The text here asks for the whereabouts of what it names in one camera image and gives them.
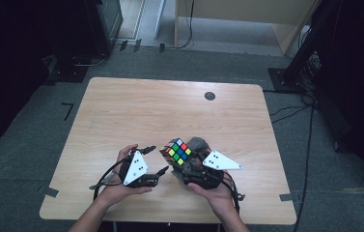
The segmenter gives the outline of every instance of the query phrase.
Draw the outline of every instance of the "white plastic piece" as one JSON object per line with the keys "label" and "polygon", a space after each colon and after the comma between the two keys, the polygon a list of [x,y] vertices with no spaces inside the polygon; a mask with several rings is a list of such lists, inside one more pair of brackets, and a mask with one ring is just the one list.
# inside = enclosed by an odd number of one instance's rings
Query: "white plastic piece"
{"label": "white plastic piece", "polygon": [[127,186],[137,178],[143,176],[145,173],[149,171],[148,169],[149,169],[148,165],[143,159],[143,155],[139,151],[136,151],[134,153],[133,160],[131,161],[129,170],[127,171],[124,180],[124,186]]}
{"label": "white plastic piece", "polygon": [[215,170],[241,170],[242,167],[237,162],[224,156],[217,151],[211,153],[203,160],[203,165]]}

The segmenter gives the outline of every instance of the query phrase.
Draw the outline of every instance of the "black tape marking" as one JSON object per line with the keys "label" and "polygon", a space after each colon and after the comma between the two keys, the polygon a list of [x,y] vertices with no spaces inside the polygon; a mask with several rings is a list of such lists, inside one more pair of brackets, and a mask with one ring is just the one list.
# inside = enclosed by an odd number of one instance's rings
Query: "black tape marking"
{"label": "black tape marking", "polygon": [[70,110],[68,110],[68,113],[67,113],[67,116],[65,116],[65,119],[64,121],[67,121],[67,119],[69,118],[70,116],[70,112],[72,111],[73,109],[73,103],[65,103],[65,102],[62,102],[62,105],[70,105]]}
{"label": "black tape marking", "polygon": [[123,41],[121,44],[121,51],[125,50],[127,46],[127,41]]}
{"label": "black tape marking", "polygon": [[287,194],[280,194],[281,201],[292,201],[293,196],[290,193]]}
{"label": "black tape marking", "polygon": [[164,47],[165,47],[165,44],[164,43],[161,43],[160,44],[160,48],[158,49],[158,52],[161,53],[164,51]]}
{"label": "black tape marking", "polygon": [[59,190],[50,187],[40,187],[40,189],[38,189],[38,192],[48,196],[57,197]]}
{"label": "black tape marking", "polygon": [[136,41],[136,44],[134,45],[134,48],[133,48],[133,52],[139,51],[141,43],[142,43],[142,39],[139,39]]}

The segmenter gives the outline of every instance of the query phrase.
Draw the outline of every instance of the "rubik's cube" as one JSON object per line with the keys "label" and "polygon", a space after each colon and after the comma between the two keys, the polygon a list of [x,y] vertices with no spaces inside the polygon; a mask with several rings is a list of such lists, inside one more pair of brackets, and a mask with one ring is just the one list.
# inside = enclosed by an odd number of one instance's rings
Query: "rubik's cube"
{"label": "rubik's cube", "polygon": [[180,138],[172,139],[167,146],[159,150],[164,159],[170,164],[183,165],[190,157],[191,150]]}

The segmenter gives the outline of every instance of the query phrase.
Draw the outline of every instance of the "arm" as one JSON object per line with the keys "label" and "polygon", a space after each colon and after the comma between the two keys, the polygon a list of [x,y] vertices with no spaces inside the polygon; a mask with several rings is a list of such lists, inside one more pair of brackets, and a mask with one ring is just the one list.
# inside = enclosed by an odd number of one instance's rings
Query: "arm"
{"label": "arm", "polygon": [[[118,160],[123,159],[127,156],[132,148],[136,148],[137,144],[129,145],[119,152]],[[121,166],[115,167],[113,172],[119,173]],[[121,180],[118,175],[115,175],[109,184],[120,183]],[[106,211],[112,205],[117,204],[129,195],[132,194],[142,194],[148,191],[152,191],[152,188],[142,187],[142,188],[128,188],[124,185],[118,186],[107,186],[100,193],[97,199],[89,206],[89,208],[83,213],[79,220],[70,228],[70,232],[78,231],[98,231],[100,223],[103,220],[103,216]]]}
{"label": "arm", "polygon": [[205,190],[194,183],[189,183],[188,187],[208,200],[212,211],[220,219],[226,232],[249,231],[247,226],[239,217],[239,214],[233,204],[231,192],[226,186],[220,185],[218,188]]}

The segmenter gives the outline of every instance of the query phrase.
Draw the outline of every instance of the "gray carpet floor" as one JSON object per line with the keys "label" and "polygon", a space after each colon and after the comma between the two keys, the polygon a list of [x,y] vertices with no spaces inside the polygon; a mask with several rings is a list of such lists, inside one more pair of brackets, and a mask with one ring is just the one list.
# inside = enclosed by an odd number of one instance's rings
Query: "gray carpet floor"
{"label": "gray carpet floor", "polygon": [[[0,231],[67,231],[71,220],[41,219],[51,181],[89,79],[94,76],[258,84],[273,90],[267,68],[286,68],[291,58],[193,50],[116,48],[91,67],[83,83],[41,86],[0,138]],[[301,96],[265,92],[270,113],[303,105]],[[73,110],[65,120],[73,103]],[[290,115],[282,110],[271,121]],[[318,108],[273,124],[288,184],[299,212],[312,119],[311,149],[303,210],[297,231],[364,231],[364,162],[333,150],[333,138]],[[251,231],[293,231],[293,225],[255,225]]]}

